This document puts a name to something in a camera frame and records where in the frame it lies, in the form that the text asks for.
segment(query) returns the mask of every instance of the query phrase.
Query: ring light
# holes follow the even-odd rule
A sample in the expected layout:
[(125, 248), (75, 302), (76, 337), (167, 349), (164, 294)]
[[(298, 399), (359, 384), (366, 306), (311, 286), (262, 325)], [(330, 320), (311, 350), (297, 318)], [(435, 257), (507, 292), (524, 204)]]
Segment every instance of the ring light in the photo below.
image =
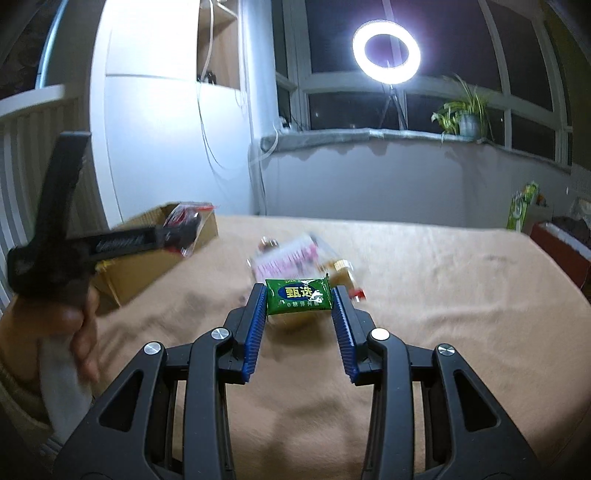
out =
[[(390, 35), (401, 40), (408, 48), (407, 60), (398, 67), (381, 67), (372, 62), (365, 53), (365, 46), (376, 35)], [(421, 64), (421, 51), (413, 36), (405, 28), (388, 20), (372, 20), (361, 25), (353, 36), (353, 55), (367, 76), (389, 85), (410, 80)]]

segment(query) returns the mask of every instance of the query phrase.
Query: metal screw head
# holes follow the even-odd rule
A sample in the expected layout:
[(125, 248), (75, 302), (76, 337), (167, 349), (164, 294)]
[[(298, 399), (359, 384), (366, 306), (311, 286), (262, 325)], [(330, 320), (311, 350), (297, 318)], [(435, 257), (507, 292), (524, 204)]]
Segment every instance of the metal screw head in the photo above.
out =
[(456, 349), (449, 345), (449, 343), (442, 343), (437, 346), (437, 351), (443, 356), (452, 356), (456, 353)]
[(371, 331), (371, 336), (376, 340), (388, 340), (390, 332), (385, 328), (374, 328)]
[(146, 353), (147, 355), (155, 355), (160, 351), (161, 348), (162, 347), (158, 342), (146, 343), (146, 345), (144, 346), (144, 353)]
[(212, 338), (215, 338), (216, 340), (224, 340), (224, 338), (227, 338), (228, 335), (230, 335), (230, 332), (228, 332), (228, 330), (223, 327), (216, 328), (214, 331), (212, 331)]

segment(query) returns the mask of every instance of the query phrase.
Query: green snack package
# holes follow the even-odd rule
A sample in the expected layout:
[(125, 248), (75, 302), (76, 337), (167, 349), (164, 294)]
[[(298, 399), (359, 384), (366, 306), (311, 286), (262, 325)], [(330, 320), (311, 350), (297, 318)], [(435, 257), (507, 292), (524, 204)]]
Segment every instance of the green snack package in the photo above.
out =
[(331, 310), (329, 279), (267, 280), (267, 315)]

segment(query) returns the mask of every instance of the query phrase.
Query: white cabinet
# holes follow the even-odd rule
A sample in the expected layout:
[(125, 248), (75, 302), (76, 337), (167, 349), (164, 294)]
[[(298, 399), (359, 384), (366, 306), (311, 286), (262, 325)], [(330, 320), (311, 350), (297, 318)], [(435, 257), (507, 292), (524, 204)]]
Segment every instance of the white cabinet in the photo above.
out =
[(116, 1), (107, 75), (197, 78), (198, 1)]
[(239, 92), (196, 82), (108, 77), (105, 128), (124, 219), (178, 200), (208, 201), (220, 213), (252, 213), (248, 110)]
[(253, 213), (241, 33), (228, 5), (238, 6), (215, 7), (208, 69), (234, 89), (197, 81), (209, 44), (209, 7), (199, 10), (197, 0), (107, 0), (93, 58), (90, 120), (110, 226), (175, 201)]

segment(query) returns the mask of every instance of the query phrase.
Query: white cable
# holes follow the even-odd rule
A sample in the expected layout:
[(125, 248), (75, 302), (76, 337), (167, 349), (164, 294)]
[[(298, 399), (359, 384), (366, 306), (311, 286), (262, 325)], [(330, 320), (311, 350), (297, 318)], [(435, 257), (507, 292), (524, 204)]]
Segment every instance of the white cable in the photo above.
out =
[(263, 153), (263, 155), (261, 155), (257, 160), (253, 160), (252, 164), (260, 163), (263, 160), (266, 160), (267, 158), (269, 158), (271, 155), (273, 155), (273, 152), (275, 151), (275, 149), (277, 148), (277, 145), (279, 144), (279, 132), (277, 131), (275, 126), (273, 126), (273, 130), (275, 130), (275, 141), (273, 142), (273, 145), (271, 146), (271, 148), (267, 152)]
[(203, 65), (203, 70), (201, 72), (200, 80), (203, 81), (205, 79), (205, 74), (207, 73), (207, 67), (209, 67), (209, 62), (212, 59), (212, 51), (213, 51), (213, 0), (209, 0), (209, 48), (207, 49), (207, 58), (205, 59), (205, 64)]

